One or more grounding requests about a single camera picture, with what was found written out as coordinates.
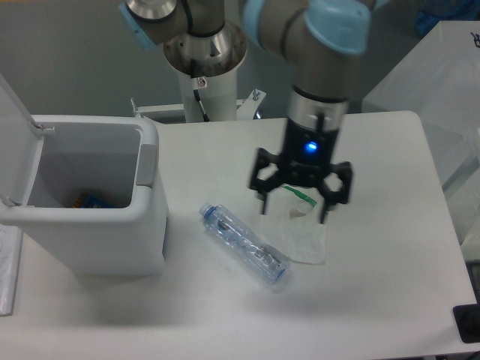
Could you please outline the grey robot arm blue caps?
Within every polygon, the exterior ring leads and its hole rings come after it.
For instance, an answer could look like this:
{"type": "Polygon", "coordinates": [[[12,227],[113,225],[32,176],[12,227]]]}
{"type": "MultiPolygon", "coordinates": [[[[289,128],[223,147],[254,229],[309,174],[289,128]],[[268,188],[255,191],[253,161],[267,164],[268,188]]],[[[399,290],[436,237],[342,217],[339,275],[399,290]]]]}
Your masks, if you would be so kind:
{"type": "Polygon", "coordinates": [[[123,1],[119,10],[145,48],[162,46],[187,78],[185,117],[213,122],[236,117],[236,88],[218,88],[246,43],[278,54],[296,69],[282,148],[256,153],[249,187],[263,203],[282,185],[314,188],[322,196],[319,222],[350,199],[350,163],[332,163],[359,62],[365,53],[373,1],[240,1],[242,24],[225,17],[223,1],[123,1]]]}

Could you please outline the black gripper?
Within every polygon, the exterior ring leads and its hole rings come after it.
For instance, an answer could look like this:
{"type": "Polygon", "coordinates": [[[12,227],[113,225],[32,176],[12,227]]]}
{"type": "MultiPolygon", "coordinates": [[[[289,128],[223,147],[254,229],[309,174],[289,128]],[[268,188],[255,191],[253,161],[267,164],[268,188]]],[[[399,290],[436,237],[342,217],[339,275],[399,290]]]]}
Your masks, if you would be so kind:
{"type": "Polygon", "coordinates": [[[280,154],[272,154],[264,148],[256,150],[248,187],[256,191],[262,202],[261,215],[267,213],[269,193],[283,184],[319,188],[324,199],[319,214],[321,224],[326,223],[332,206],[350,201],[352,164],[349,161],[331,164],[338,133],[338,129],[317,132],[288,119],[280,154]],[[270,166],[275,166],[276,170],[262,177],[261,173],[270,166]],[[331,174],[341,182],[337,190],[332,190],[326,182],[331,174]]]}

